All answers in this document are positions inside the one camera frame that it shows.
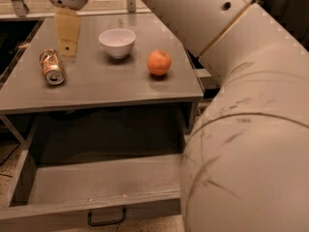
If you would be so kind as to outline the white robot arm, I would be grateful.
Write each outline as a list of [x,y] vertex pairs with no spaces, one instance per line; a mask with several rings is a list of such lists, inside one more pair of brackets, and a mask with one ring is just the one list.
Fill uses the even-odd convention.
[[186,143],[185,232],[309,232],[309,54],[253,0],[141,0],[221,89]]

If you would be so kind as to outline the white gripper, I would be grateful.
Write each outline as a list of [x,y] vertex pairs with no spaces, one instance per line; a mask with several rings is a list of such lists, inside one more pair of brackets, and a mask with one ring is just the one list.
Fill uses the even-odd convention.
[[76,11],[81,10],[89,0],[49,1],[59,7],[54,16],[59,52],[64,59],[74,62],[80,33],[80,18]]

